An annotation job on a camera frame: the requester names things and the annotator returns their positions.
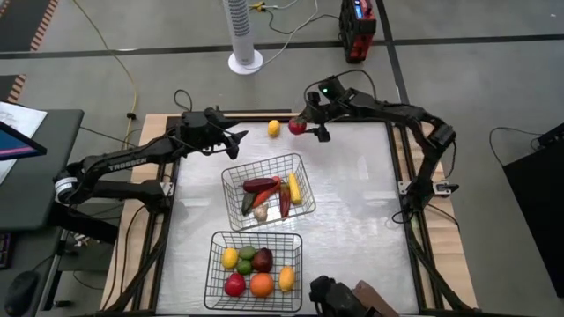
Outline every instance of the wooden table frame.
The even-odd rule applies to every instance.
[[[226,117],[235,118],[242,122],[267,122],[271,119],[278,119],[283,122],[295,115],[297,114],[244,113],[226,114]],[[146,144],[156,136],[161,136],[167,129],[167,124],[170,124],[169,121],[178,117],[178,114],[148,114],[145,117],[145,124],[141,132],[139,144]],[[397,180],[410,180],[416,173],[416,168],[419,168],[422,162],[422,151],[415,143],[409,131],[400,128],[392,128],[389,123],[386,124],[390,136],[391,155]],[[428,133],[431,127],[424,127],[424,129],[426,133]],[[178,162],[176,164],[168,164],[167,166],[157,166],[155,164],[137,166],[133,169],[131,181],[140,182],[159,179],[162,181],[175,182],[175,170],[177,165]],[[434,181],[441,181],[443,178],[442,165],[439,164],[434,174]],[[448,198],[434,198],[431,204],[441,208],[454,217],[452,204]],[[124,205],[118,236],[118,261],[116,261],[116,253],[114,251],[100,308],[103,307],[110,293],[111,296],[108,300],[108,306],[111,306],[119,297],[120,292],[118,290],[122,281],[125,286],[129,284],[130,280],[137,273],[141,260],[148,255],[150,248],[154,246],[161,229],[163,229],[163,225],[165,226],[165,232],[167,232],[167,219],[163,217],[163,215],[156,216],[149,215],[147,212],[141,212],[137,215],[133,224],[131,224],[135,212],[141,206],[142,203],[137,200],[129,200]],[[130,227],[129,241],[125,239],[128,227]],[[466,304],[475,307],[476,299],[464,258],[462,242],[459,232],[452,221],[433,208],[426,208],[424,213],[416,214],[413,221],[406,224],[406,228],[407,227],[415,229],[414,231],[416,232],[418,241],[425,250],[432,250],[431,253],[428,253],[431,255],[429,260],[441,273],[452,290],[455,291]],[[128,243],[128,253],[127,263],[124,268],[124,246],[126,243]],[[151,312],[156,309],[160,273],[162,271],[164,256],[163,253],[152,265],[149,273],[145,277],[143,287],[138,290],[126,310],[146,310],[147,312]],[[443,309],[444,302],[442,296],[428,278],[425,269],[421,268],[421,263],[414,257],[411,251],[410,259],[412,261],[412,271],[419,310],[423,311],[428,308]]]

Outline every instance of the red power tool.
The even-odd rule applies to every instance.
[[[364,61],[376,33],[376,15],[370,0],[343,0],[338,28],[346,61]]]

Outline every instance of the floor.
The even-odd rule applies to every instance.
[[[190,92],[195,109],[220,105],[233,110],[300,110],[306,85],[351,68],[341,48],[290,48],[254,76],[236,76],[226,66],[228,51],[194,53],[190,49],[229,45],[220,0],[79,2],[111,48],[182,48],[176,54],[156,49],[151,54],[122,57],[139,91],[135,129],[142,126],[145,114],[178,113],[172,100],[178,88]],[[269,2],[287,3],[289,0]],[[542,133],[562,123],[564,41],[562,37],[558,41],[538,41],[543,36],[535,35],[563,33],[564,3],[377,3],[385,6],[390,34],[385,38],[386,27],[379,24],[375,39],[395,44],[371,47],[368,59],[356,67],[374,78],[380,99],[409,98],[455,127],[458,154],[452,181],[461,188],[453,195],[453,203],[479,307],[489,313],[564,315],[564,301],[556,297],[516,199],[488,144],[488,133],[497,126]],[[320,1],[320,12],[338,14],[339,5],[338,0]],[[301,0],[288,10],[275,12],[274,26],[290,30],[313,9],[313,0]],[[253,12],[251,20],[256,43],[285,40],[285,36],[268,29],[267,15]],[[293,41],[334,41],[337,31],[336,20],[323,18],[299,31]],[[461,37],[484,38],[451,39]],[[440,40],[433,43],[418,39]],[[130,111],[133,97],[126,75],[111,56],[73,57],[76,51],[97,50],[103,50],[103,46],[80,10],[71,0],[60,0],[39,52],[75,53],[38,59],[6,59],[0,55],[0,75],[26,74],[21,104],[39,109],[80,108],[85,111],[84,126],[123,137],[125,114]],[[265,57],[276,52],[262,51]],[[344,84],[368,89],[361,75],[347,77]],[[501,131],[493,143],[502,161],[508,163],[531,151],[530,139]],[[71,159],[119,147],[115,141],[81,131]],[[450,166],[450,153],[443,163]],[[115,178],[126,180],[128,174]],[[103,274],[82,277],[92,285],[104,282]],[[90,313],[99,306],[101,294],[84,291],[72,276],[67,276],[57,298],[75,300],[72,313]]]

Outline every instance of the red apple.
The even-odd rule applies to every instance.
[[[233,273],[227,280],[226,280],[226,287],[225,291],[229,296],[241,296],[241,294],[245,291],[245,278],[238,273]]]
[[[288,123],[288,128],[293,135],[300,135],[306,131],[308,128],[308,123],[302,117],[294,117],[290,119],[290,123]]]

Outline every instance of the yellow fruit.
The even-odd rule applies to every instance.
[[[290,198],[293,204],[301,204],[300,185],[296,179],[295,173],[290,173],[288,176],[288,184],[290,185]]]
[[[278,286],[282,291],[291,291],[295,282],[295,274],[290,267],[284,267],[280,270],[280,277],[278,278]]]
[[[228,247],[221,255],[221,265],[226,269],[234,269],[237,266],[237,250]]]
[[[268,122],[268,135],[276,137],[280,134],[280,122],[278,120],[271,120]]]

